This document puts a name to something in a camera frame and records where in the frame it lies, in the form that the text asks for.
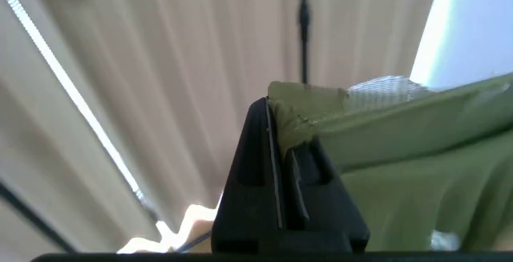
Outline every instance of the white panel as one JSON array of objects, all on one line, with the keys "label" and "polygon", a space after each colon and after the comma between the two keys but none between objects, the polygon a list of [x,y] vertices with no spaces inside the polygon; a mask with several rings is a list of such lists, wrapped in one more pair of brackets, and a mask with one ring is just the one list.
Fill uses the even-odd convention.
[{"label": "white panel", "polygon": [[0,221],[2,262],[27,262],[42,254],[62,251],[1,199]]},{"label": "white panel", "polygon": [[4,0],[0,37],[0,180],[80,251],[115,252],[133,236],[158,240],[155,222]]},{"label": "white panel", "polygon": [[[174,231],[215,206],[250,103],[299,80],[298,0],[21,1]],[[311,0],[311,83],[408,75],[431,1]]]}]

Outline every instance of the olive green fabric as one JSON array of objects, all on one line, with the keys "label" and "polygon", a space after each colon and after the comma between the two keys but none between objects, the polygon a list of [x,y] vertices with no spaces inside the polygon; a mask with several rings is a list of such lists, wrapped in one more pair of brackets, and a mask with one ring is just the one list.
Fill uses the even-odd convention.
[{"label": "olive green fabric", "polygon": [[281,152],[319,137],[370,227],[367,250],[487,249],[513,221],[513,75],[368,111],[351,91],[272,83]]}]

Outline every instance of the black pole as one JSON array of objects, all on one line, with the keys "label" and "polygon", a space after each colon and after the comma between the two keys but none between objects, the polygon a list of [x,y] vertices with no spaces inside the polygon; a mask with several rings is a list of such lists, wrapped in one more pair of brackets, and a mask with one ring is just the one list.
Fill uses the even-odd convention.
[{"label": "black pole", "polygon": [[299,5],[299,24],[301,27],[301,82],[308,83],[308,27],[310,10],[308,0],[301,0]]}]

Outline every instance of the white wall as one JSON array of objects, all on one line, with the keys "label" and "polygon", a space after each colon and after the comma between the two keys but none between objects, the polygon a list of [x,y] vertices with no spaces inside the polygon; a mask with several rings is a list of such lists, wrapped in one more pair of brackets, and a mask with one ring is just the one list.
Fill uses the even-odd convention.
[{"label": "white wall", "polygon": [[411,78],[455,87],[513,70],[513,0],[434,0]]}]

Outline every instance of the bright light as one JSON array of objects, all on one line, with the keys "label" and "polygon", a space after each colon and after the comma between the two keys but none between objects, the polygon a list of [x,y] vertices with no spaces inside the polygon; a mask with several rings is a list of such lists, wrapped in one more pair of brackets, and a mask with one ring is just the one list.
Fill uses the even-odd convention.
[{"label": "bright light", "polygon": [[[41,52],[50,69],[54,72],[57,80],[61,83],[66,93],[70,96],[71,100],[79,109],[80,113],[89,123],[93,129],[93,132],[96,134],[101,144],[105,147],[107,153],[111,156],[114,164],[123,174],[125,180],[128,182],[128,184],[130,184],[132,191],[137,192],[139,190],[139,186],[137,185],[137,182],[135,181],[132,174],[129,172],[127,166],[121,158],[121,155],[115,149],[114,144],[112,144],[112,142],[107,137],[107,133],[105,133],[102,126],[99,124],[97,118],[92,113],[91,109],[86,104],[86,101],[79,93],[79,90],[73,84],[66,71],[54,56],[54,53],[51,51],[50,47],[42,38],[42,35],[39,33],[39,30],[30,19],[28,13],[25,11],[25,9],[23,9],[22,4],[19,2],[19,0],[7,0],[7,2],[38,48],[39,52]],[[215,209],[209,209],[194,204],[189,206],[185,212],[185,217],[182,221],[182,224],[180,225],[178,234],[173,233],[163,221],[159,221],[156,223],[156,227],[162,236],[162,240],[160,242],[157,243],[139,237],[132,238],[130,241],[128,241],[127,245],[118,250],[118,253],[133,253],[138,251],[167,252],[169,248],[181,247],[187,240],[192,225],[197,220],[213,221],[216,218],[217,208],[219,207],[220,201],[221,198],[219,198],[219,202],[217,203],[217,207]]]},{"label": "bright light", "polygon": [[426,28],[418,46],[410,79],[423,86],[430,86],[438,52],[443,46],[452,0],[434,0],[427,18]]}]

